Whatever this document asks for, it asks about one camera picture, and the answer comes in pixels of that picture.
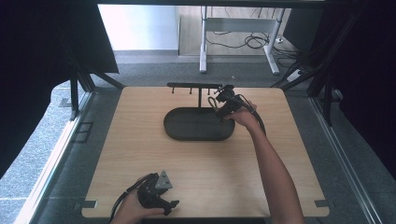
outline white desk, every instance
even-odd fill
[[[285,8],[278,12],[276,20],[269,19],[235,19],[235,18],[208,18],[207,7],[204,7],[202,21],[202,41],[200,50],[199,70],[206,72],[206,32],[247,32],[247,33],[271,33],[268,46],[264,46],[265,56],[271,66],[274,75],[279,75],[272,49],[275,44],[276,36],[282,23]]]

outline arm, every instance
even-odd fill
[[[244,107],[225,118],[234,119],[250,133],[273,222],[304,223],[300,201],[290,174],[256,118]]]

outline cable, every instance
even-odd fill
[[[137,187],[139,187],[141,184],[143,184],[143,182],[145,182],[147,179],[151,178],[152,176],[154,176],[155,174],[149,174],[149,175],[145,175],[143,178],[139,179],[136,181],[136,183],[134,183],[131,187],[129,187],[128,189],[126,189],[121,196],[116,200],[116,202],[113,205],[113,208],[111,209],[111,215],[110,215],[110,219],[109,219],[109,223],[113,220],[116,211],[117,211],[117,207],[120,205],[120,203],[125,199],[125,197],[131,193],[134,189],[136,189]]]
[[[232,102],[239,104],[239,105],[243,106],[244,108],[246,108],[256,118],[256,120],[260,124],[260,127],[262,128],[262,131],[264,132],[264,134],[266,134],[264,123],[262,122],[262,118],[260,117],[259,113],[257,113],[256,109],[253,108],[253,106],[251,106],[248,101],[246,104],[245,102],[241,102],[239,100],[236,100],[236,99],[228,97],[228,96],[224,96],[224,99],[226,99],[227,101],[232,101]]]

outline wooden tabletop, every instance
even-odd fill
[[[280,89],[234,89],[258,106],[267,136],[285,162],[306,217],[324,217],[316,207],[324,196]],[[203,91],[203,106],[207,103]],[[166,201],[180,200],[168,217],[268,217],[251,138],[235,124],[233,135],[219,142],[177,141],[166,135],[163,118],[176,107],[197,106],[198,90],[127,87],[107,134],[86,201],[84,217],[109,217],[118,197],[138,177],[165,170],[173,188]]]

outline gray carpet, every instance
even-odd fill
[[[198,82],[233,84],[236,87],[270,87],[279,79],[271,74],[265,63],[209,63],[204,75],[199,73],[198,63],[123,63],[119,64],[119,69],[119,75],[110,76],[127,86],[165,86],[167,82]],[[90,137],[85,143],[74,143],[66,150],[33,223],[107,223],[106,218],[88,219],[80,213],[81,203],[85,200],[121,93],[101,79],[95,78],[94,81],[97,85],[96,94],[90,101],[89,110],[83,120],[92,124]],[[331,212],[327,217],[307,217],[306,222],[367,223],[305,94],[308,84],[309,80],[287,91],[286,95]],[[353,164],[358,167],[363,185],[371,193],[383,222],[391,223],[396,220],[396,215],[390,212],[396,210],[395,181],[389,179],[389,174],[380,161],[343,118],[336,103],[332,107],[332,116],[334,128],[337,134],[343,136],[343,146],[346,147],[348,156],[353,158]],[[363,148],[365,153],[354,148]],[[153,222],[164,223],[164,220],[145,221]],[[263,223],[263,220],[173,219],[166,223]]]

